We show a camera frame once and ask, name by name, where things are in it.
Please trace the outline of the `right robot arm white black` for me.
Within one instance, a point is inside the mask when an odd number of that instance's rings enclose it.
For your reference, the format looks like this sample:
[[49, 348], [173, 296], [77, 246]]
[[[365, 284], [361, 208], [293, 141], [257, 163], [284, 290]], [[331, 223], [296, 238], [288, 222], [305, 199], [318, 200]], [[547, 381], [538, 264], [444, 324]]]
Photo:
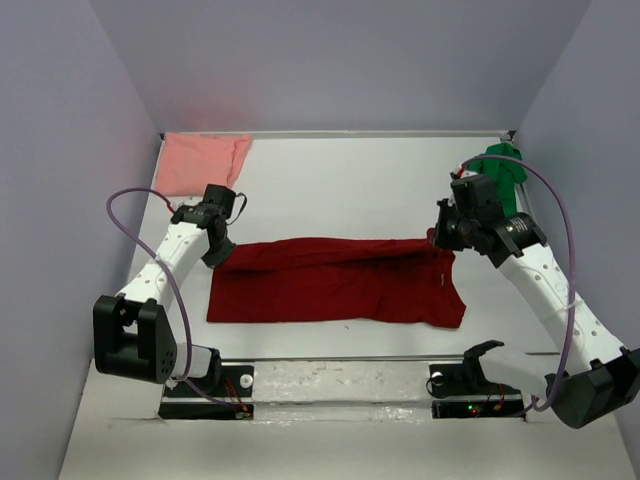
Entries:
[[547, 238], [526, 213], [508, 216], [493, 180], [458, 177], [451, 198], [438, 201], [433, 243], [472, 249], [518, 290], [560, 351], [557, 366], [488, 340], [466, 350], [444, 383], [482, 392], [504, 384], [540, 401], [565, 425], [580, 429], [631, 403], [639, 392], [639, 352], [613, 335], [564, 275]]

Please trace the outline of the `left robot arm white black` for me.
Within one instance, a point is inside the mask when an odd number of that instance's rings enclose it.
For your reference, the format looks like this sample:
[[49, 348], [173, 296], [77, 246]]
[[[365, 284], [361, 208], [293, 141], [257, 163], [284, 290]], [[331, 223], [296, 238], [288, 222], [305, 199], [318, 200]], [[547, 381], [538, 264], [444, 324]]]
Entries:
[[184, 384], [210, 398], [221, 383], [218, 350], [197, 347], [180, 287], [197, 264], [221, 266], [235, 249], [228, 228], [245, 202], [244, 194], [220, 185], [206, 186], [196, 204], [171, 210], [157, 248], [135, 243], [149, 259], [114, 295], [93, 307], [94, 364], [98, 372], [174, 388]]

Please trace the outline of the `red t-shirt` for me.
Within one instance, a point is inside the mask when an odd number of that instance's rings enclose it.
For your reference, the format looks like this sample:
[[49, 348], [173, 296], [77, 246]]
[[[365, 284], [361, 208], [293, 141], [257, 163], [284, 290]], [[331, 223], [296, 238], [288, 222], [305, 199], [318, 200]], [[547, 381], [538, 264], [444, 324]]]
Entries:
[[214, 269], [209, 323], [367, 319], [460, 327], [455, 256], [428, 239], [293, 238], [238, 246]]

